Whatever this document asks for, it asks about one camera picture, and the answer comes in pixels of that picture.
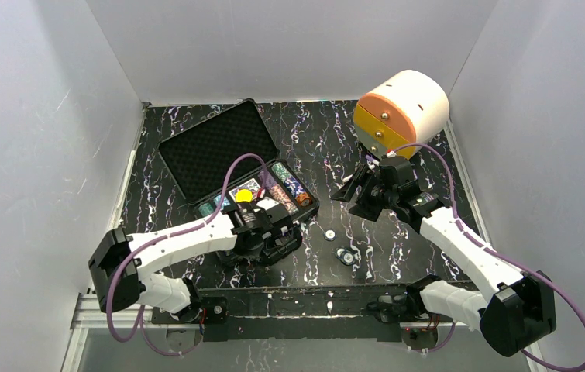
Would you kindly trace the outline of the blue playing card deck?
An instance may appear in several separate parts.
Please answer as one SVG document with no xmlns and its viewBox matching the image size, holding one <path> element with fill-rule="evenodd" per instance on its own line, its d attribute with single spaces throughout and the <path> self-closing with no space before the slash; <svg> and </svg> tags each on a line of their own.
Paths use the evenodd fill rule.
<svg viewBox="0 0 585 372">
<path fill-rule="evenodd" d="M 254 202 L 263 197 L 264 186 L 256 178 L 252 177 L 229 191 L 232 202 Z"/>
</svg>

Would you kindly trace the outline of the yellow dealer button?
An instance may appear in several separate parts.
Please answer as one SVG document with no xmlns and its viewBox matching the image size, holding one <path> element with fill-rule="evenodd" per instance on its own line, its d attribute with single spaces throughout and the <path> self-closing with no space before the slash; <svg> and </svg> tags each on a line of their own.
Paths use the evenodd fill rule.
<svg viewBox="0 0 585 372">
<path fill-rule="evenodd" d="M 239 189 L 234 199 L 236 202 L 251 202 L 253 200 L 253 193 L 249 189 Z"/>
</svg>

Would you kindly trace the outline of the poker chips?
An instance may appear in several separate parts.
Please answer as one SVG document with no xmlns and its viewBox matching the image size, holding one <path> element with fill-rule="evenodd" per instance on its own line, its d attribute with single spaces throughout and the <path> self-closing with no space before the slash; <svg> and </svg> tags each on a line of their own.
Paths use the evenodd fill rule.
<svg viewBox="0 0 585 372">
<path fill-rule="evenodd" d="M 336 258 L 339 262 L 350 267 L 356 263 L 358 254 L 358 250 L 349 247 L 340 247 L 336 250 Z"/>
<path fill-rule="evenodd" d="M 324 232 L 324 237 L 327 241 L 333 241 L 336 239 L 336 232 L 332 229 L 327 229 Z"/>
</svg>

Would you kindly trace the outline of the black poker set case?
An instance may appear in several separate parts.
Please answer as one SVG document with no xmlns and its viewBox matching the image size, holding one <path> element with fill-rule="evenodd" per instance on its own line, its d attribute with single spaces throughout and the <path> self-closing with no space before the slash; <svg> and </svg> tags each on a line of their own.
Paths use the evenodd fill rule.
<svg viewBox="0 0 585 372">
<path fill-rule="evenodd" d="M 275 264 L 301 246 L 301 224 L 317 214 L 319 200 L 281 157 L 252 99 L 162 141 L 158 151 L 197 218 L 201 218 L 199 205 L 213 202 L 217 195 L 229 195 L 231 189 L 252 177 L 260 181 L 258 173 L 268 170 L 296 204 L 298 212 L 290 214 L 294 227 L 291 241 L 283 246 L 268 246 L 268 237 L 259 260 L 266 265 Z M 272 170 L 278 162 L 305 187 L 312 197 L 311 205 L 301 207 L 294 200 Z"/>
</svg>

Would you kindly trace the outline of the purple poker chip stack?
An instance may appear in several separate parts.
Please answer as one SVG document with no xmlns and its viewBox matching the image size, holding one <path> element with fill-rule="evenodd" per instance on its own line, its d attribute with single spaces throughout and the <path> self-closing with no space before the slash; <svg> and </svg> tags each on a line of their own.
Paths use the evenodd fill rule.
<svg viewBox="0 0 585 372">
<path fill-rule="evenodd" d="M 270 190 L 277 186 L 277 180 L 268 170 L 261 170 L 258 173 L 262 187 L 266 190 Z"/>
</svg>

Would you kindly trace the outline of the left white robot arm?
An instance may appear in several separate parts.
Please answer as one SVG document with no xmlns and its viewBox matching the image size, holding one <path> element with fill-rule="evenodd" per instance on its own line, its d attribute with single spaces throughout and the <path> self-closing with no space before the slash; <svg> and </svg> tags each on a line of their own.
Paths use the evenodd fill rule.
<svg viewBox="0 0 585 372">
<path fill-rule="evenodd" d="M 187 278 L 161 270 L 208 253 L 232 260 L 274 264 L 296 250 L 303 237 L 298 222 L 271 198 L 224 207 L 214 219 L 198 219 L 155 232 L 127 234 L 109 230 L 88 261 L 101 312 L 146 305 L 182 315 L 201 305 Z"/>
</svg>

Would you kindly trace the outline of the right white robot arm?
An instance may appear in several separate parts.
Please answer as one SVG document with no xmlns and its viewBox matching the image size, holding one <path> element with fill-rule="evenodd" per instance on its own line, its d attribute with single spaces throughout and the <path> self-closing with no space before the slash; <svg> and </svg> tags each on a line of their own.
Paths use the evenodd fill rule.
<svg viewBox="0 0 585 372">
<path fill-rule="evenodd" d="M 388 157 L 379 164 L 360 164 L 330 198 L 354 201 L 349 213 L 373 222 L 384 209 L 391 210 L 446 253 L 477 288 L 468 291 L 428 275 L 408 286 L 404 303 L 408 313 L 447 315 L 465 323 L 504 357 L 556 330 L 554 292 L 545 277 L 488 253 L 442 198 L 420 187 L 407 159 Z"/>
</svg>

